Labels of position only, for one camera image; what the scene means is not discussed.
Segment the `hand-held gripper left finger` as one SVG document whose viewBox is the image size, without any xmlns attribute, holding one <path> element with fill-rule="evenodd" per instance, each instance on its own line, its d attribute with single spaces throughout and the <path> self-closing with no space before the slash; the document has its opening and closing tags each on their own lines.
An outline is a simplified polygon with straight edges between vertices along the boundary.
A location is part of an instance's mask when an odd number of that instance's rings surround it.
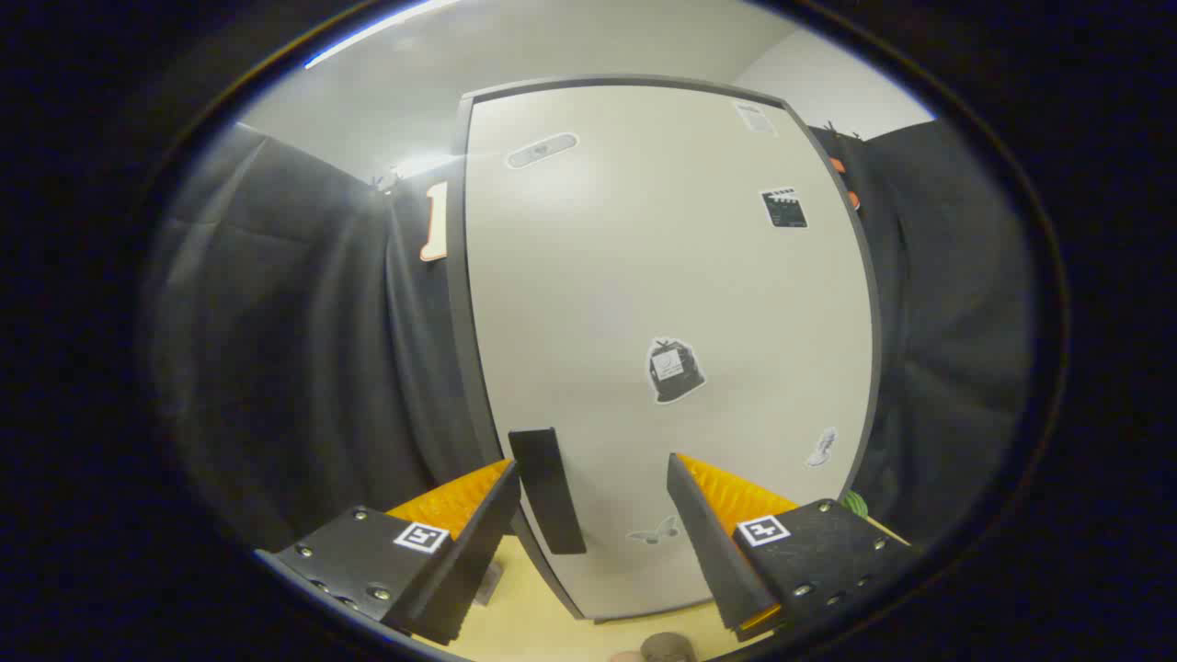
<svg viewBox="0 0 1177 662">
<path fill-rule="evenodd" d="M 448 646 L 520 494 L 517 464 L 505 458 L 390 510 L 347 507 L 277 552 L 262 552 L 262 561 L 379 627 Z"/>
</svg>

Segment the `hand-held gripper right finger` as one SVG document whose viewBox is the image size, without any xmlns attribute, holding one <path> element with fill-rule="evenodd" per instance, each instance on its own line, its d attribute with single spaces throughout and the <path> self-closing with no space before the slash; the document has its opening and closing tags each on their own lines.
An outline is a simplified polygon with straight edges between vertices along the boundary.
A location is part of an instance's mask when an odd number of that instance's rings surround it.
<svg viewBox="0 0 1177 662">
<path fill-rule="evenodd" d="M 913 562 L 911 545 L 838 499 L 805 507 L 689 455 L 666 490 L 723 624 L 794 641 L 846 621 Z"/>
</svg>

